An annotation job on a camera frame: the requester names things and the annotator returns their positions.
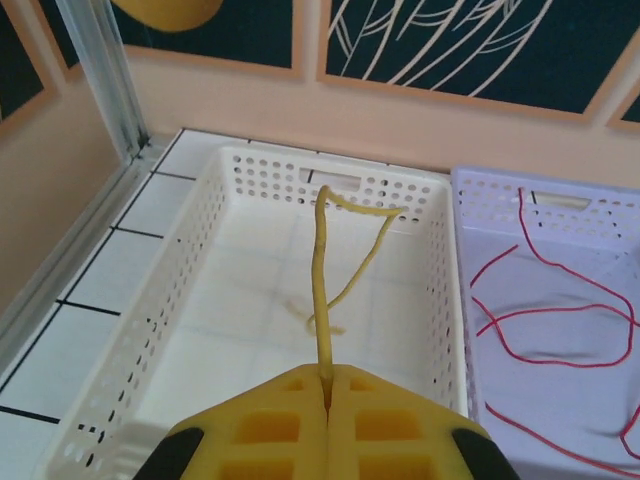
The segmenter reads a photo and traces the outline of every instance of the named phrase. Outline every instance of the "red string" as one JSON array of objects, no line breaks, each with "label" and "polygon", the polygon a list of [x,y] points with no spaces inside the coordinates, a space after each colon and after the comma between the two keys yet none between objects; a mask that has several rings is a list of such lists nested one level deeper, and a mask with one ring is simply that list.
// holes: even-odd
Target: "red string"
[{"label": "red string", "polygon": [[509,417],[506,417],[503,414],[497,412],[488,403],[485,403],[484,405],[487,408],[487,410],[489,411],[489,413],[491,415],[493,415],[494,417],[502,420],[504,423],[507,423],[507,424],[511,425],[512,427],[516,427],[518,430],[522,430],[523,432],[529,434],[530,436],[532,436],[536,440],[544,443],[548,447],[553,448],[557,452],[560,452],[560,453],[566,455],[567,457],[573,458],[574,460],[577,460],[577,461],[582,462],[582,463],[586,463],[587,465],[591,465],[592,467],[596,467],[596,468],[599,468],[601,470],[606,470],[607,472],[616,473],[616,474],[619,474],[619,475],[624,475],[624,476],[629,477],[629,478],[640,478],[640,474],[626,472],[624,470],[620,470],[619,468],[613,467],[611,465],[607,465],[606,463],[602,463],[602,462],[599,462],[597,460],[592,460],[591,458],[583,457],[582,455],[579,455],[577,453],[571,452],[571,451],[567,450],[566,448],[563,448],[560,445],[557,445],[557,444],[553,443],[551,440],[546,439],[545,437],[543,437],[539,433],[534,432],[529,427],[525,427],[521,423],[518,423],[515,420],[512,420]]},{"label": "red string", "polygon": [[[500,339],[500,343],[502,344],[502,346],[504,347],[505,351],[513,358],[515,358],[516,360],[519,360],[521,362],[525,362],[525,363],[529,363],[529,364],[535,364],[535,365],[562,365],[562,366],[567,366],[567,367],[571,367],[571,368],[605,368],[605,367],[613,367],[616,365],[621,364],[622,362],[624,362],[629,355],[631,354],[631,351],[633,350],[633,334],[634,334],[634,326],[640,326],[640,323],[636,322],[635,320],[635,311],[633,309],[633,305],[631,305],[631,302],[629,302],[629,300],[624,297],[623,295],[611,290],[610,288],[594,281],[591,280],[587,277],[585,277],[584,275],[560,264],[560,263],[556,263],[556,262],[551,262],[547,259],[545,259],[544,257],[542,257],[542,255],[540,255],[540,253],[538,253],[538,251],[536,250],[535,246],[533,245],[533,242],[531,241],[531,237],[529,236],[529,232],[527,231],[527,226],[524,222],[524,198],[523,198],[523,189],[519,188],[518,189],[518,199],[519,199],[519,209],[518,209],[518,219],[520,221],[520,226],[522,228],[522,232],[524,233],[524,237],[525,240],[527,242],[527,245],[529,246],[529,249],[531,250],[531,252],[533,253],[533,255],[542,263],[544,263],[545,265],[548,265],[550,267],[555,267],[555,268],[560,268],[562,269],[564,272],[579,278],[580,280],[583,280],[587,283],[589,283],[590,285],[593,285],[615,297],[617,297],[618,299],[622,300],[626,305],[627,308],[629,309],[629,315],[625,314],[624,312],[618,310],[615,307],[609,306],[609,305],[604,305],[601,303],[594,303],[594,304],[589,304],[589,305],[583,305],[581,307],[554,307],[554,308],[536,308],[536,309],[527,309],[527,310],[520,310],[517,312],[512,312],[506,315],[503,315],[501,317],[495,317],[491,311],[480,301],[478,300],[476,297],[472,297],[472,300],[482,309],[482,311],[485,313],[485,315],[487,315],[487,317],[489,317],[490,322],[485,325],[482,329],[480,329],[477,333],[476,336],[481,336],[483,333],[485,333],[487,330],[491,329],[491,328],[495,328],[498,337]],[[491,267],[492,265],[494,265],[495,263],[497,263],[498,261],[502,260],[504,257],[506,257],[507,255],[509,255],[511,252],[513,252],[514,250],[516,250],[518,248],[518,245],[514,245],[513,247],[511,247],[510,249],[506,250],[505,252],[501,253],[500,255],[498,255],[497,257],[495,257],[494,259],[492,259],[491,261],[489,261],[485,266],[483,266],[480,271],[473,277],[473,280],[471,281],[471,287],[474,286],[474,284],[480,279],[480,277],[489,269],[489,267]],[[502,332],[502,329],[500,328],[500,322],[507,320],[509,318],[514,318],[516,316],[521,316],[521,315],[529,315],[529,314],[535,314],[535,313],[563,313],[563,312],[579,312],[579,311],[585,311],[585,310],[590,310],[590,309],[595,309],[595,308],[602,308],[605,310],[609,310],[621,317],[623,317],[625,320],[627,320],[629,322],[629,334],[627,337],[627,349],[625,351],[625,353],[618,358],[617,360],[613,361],[613,362],[608,362],[608,363],[595,363],[595,364],[579,364],[579,363],[573,363],[573,362],[565,362],[565,361],[560,361],[560,360],[531,360],[529,358],[523,357],[521,355],[518,355],[516,353],[514,353],[511,348],[509,347],[509,344],[507,343],[507,340]],[[630,477],[630,478],[638,478],[640,479],[640,474],[635,474],[635,473],[631,473],[631,472],[626,472],[624,470],[621,470],[619,468],[613,467],[611,465],[607,465],[606,463],[602,463],[599,462],[597,460],[593,460],[587,457],[584,457],[582,455],[579,455],[577,453],[571,452],[563,447],[560,447],[559,445],[556,445],[555,443],[551,442],[550,440],[548,440],[547,438],[543,437],[542,435],[540,435],[539,433],[531,430],[530,428],[516,422],[515,420],[512,420],[510,418],[508,418],[507,416],[499,413],[498,411],[496,411],[494,408],[492,408],[488,403],[485,404],[487,410],[489,411],[489,413],[491,413],[493,416],[495,416],[496,418],[502,420],[503,422],[527,433],[528,435],[532,436],[533,438],[539,440],[540,442],[544,443],[545,445],[549,446],[550,448],[570,457],[573,458],[579,462],[591,465],[593,467],[599,468],[601,470],[606,470],[608,472],[611,473],[616,473],[619,475],[624,475],[626,477]],[[627,443],[626,440],[626,436],[629,434],[629,432],[631,431],[631,429],[633,428],[633,426],[636,424],[638,418],[640,417],[640,406],[638,406],[638,408],[636,408],[633,416],[631,417],[631,419],[627,422],[627,424],[624,426],[624,428],[622,429],[622,431],[619,434],[619,439],[622,443],[622,446],[624,447],[625,451],[627,452],[627,454],[629,454],[629,456],[640,460],[640,455],[636,454],[635,452],[633,452],[631,450],[631,448],[629,447],[629,444]]]}]

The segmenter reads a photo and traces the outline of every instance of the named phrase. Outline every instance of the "plastic crate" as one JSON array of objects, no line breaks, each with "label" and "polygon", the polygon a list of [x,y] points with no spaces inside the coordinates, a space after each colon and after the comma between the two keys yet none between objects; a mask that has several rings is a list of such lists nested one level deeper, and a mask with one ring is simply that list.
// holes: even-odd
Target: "plastic crate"
[{"label": "plastic crate", "polygon": [[[640,473],[634,464],[640,465],[618,439],[640,403],[634,381],[640,351],[632,351],[623,364],[612,368],[524,364],[507,354],[495,331],[476,337],[489,320],[471,301],[472,295],[477,297],[496,316],[599,302],[628,312],[616,297],[534,257],[518,219],[518,189],[524,188],[525,225],[539,253],[640,306],[640,192],[479,168],[457,168],[452,181],[480,423],[525,480],[621,477],[556,452],[491,415],[484,401],[561,447]],[[470,288],[487,262],[516,244],[517,250],[493,264]],[[624,353],[629,323],[607,311],[590,310],[515,317],[501,328],[520,355],[596,363]],[[628,440],[640,450],[640,434],[632,432]]]},{"label": "plastic crate", "polygon": [[[36,478],[131,478],[177,421],[316,361],[313,205],[328,183],[405,206],[365,276],[332,310],[334,361],[467,413],[451,187],[446,177],[295,149],[225,146],[197,180]],[[383,219],[327,205],[335,295]]]}]

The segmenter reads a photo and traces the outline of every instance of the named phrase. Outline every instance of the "lavender plastic basket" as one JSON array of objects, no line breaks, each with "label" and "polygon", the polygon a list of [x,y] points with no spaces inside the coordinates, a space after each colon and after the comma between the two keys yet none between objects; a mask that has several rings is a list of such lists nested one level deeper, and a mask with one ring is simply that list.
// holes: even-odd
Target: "lavender plastic basket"
[{"label": "lavender plastic basket", "polygon": [[[455,169],[452,178],[468,358],[475,383],[474,416],[525,480],[623,477],[556,452],[495,418],[485,401],[561,447],[640,474],[640,461],[631,458],[618,439],[640,404],[640,348],[612,368],[525,364],[507,354],[495,331],[476,337],[488,318],[471,301],[477,297],[496,316],[590,303],[628,312],[618,298],[534,257],[518,221],[522,187],[525,223],[539,253],[640,308],[640,191],[465,167]],[[470,288],[471,279],[487,262],[516,244],[517,250]],[[600,309],[514,317],[501,326],[514,352],[575,363],[619,358],[629,331],[624,318]],[[627,441],[640,452],[640,424]]]}]

